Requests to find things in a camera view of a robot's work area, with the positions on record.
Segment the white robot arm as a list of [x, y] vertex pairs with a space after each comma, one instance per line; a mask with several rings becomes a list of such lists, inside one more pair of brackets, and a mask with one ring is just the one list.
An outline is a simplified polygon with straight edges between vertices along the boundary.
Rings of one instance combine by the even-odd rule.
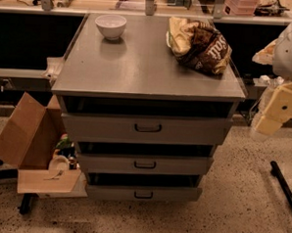
[[292, 22], [268, 44], [252, 61], [272, 66], [273, 73], [283, 82], [269, 85], [260, 98], [250, 134], [253, 139], [265, 140], [292, 117]]

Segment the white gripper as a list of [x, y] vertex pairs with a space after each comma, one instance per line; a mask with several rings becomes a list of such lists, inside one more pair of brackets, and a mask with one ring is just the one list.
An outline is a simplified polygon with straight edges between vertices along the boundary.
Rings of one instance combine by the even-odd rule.
[[[275, 44], [275, 40], [271, 41], [253, 56], [252, 61], [271, 66]], [[285, 121], [292, 118], [292, 82], [283, 83], [281, 76], [270, 79], [268, 75], [261, 75], [259, 81], [267, 88], [261, 95], [258, 112], [251, 124], [250, 136], [269, 139]]]

